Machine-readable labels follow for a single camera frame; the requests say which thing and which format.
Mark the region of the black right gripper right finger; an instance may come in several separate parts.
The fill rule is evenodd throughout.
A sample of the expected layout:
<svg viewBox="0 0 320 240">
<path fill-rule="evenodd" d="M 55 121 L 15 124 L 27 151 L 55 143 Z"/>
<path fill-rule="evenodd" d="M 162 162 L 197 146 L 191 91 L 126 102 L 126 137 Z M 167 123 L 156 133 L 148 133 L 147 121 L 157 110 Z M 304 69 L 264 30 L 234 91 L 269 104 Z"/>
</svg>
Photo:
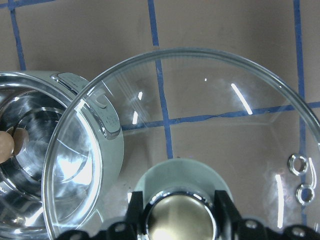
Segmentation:
<svg viewBox="0 0 320 240">
<path fill-rule="evenodd" d="M 225 190 L 215 190 L 214 207 L 219 236 L 222 240 L 234 240 L 242 217 Z"/>
</svg>

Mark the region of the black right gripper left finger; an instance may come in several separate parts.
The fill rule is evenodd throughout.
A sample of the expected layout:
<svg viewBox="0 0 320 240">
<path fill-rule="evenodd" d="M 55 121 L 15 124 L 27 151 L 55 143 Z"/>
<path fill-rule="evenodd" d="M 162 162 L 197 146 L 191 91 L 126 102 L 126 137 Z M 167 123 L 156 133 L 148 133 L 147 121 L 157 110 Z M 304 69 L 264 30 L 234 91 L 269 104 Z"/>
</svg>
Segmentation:
<svg viewBox="0 0 320 240">
<path fill-rule="evenodd" d="M 134 191 L 131 193 L 130 202 L 125 214 L 125 239 L 137 240 L 138 235 L 144 232 L 144 202 L 143 192 Z"/>
</svg>

